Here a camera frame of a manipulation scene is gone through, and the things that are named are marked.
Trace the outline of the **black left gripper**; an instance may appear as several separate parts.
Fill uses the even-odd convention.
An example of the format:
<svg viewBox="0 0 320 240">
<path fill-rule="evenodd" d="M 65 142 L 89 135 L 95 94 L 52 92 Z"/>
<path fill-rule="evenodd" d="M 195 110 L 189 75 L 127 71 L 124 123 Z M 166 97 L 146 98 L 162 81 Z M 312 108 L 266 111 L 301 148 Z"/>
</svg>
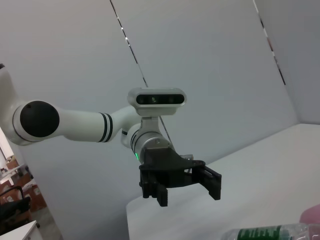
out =
<svg viewBox="0 0 320 240">
<path fill-rule="evenodd" d="M 200 183 L 214 200 L 221 199 L 222 175 L 203 161 L 182 157 L 169 147 L 146 149 L 143 157 L 139 185 L 144 198 L 157 198 L 161 207 L 167 207 L 167 188 Z"/>
</svg>

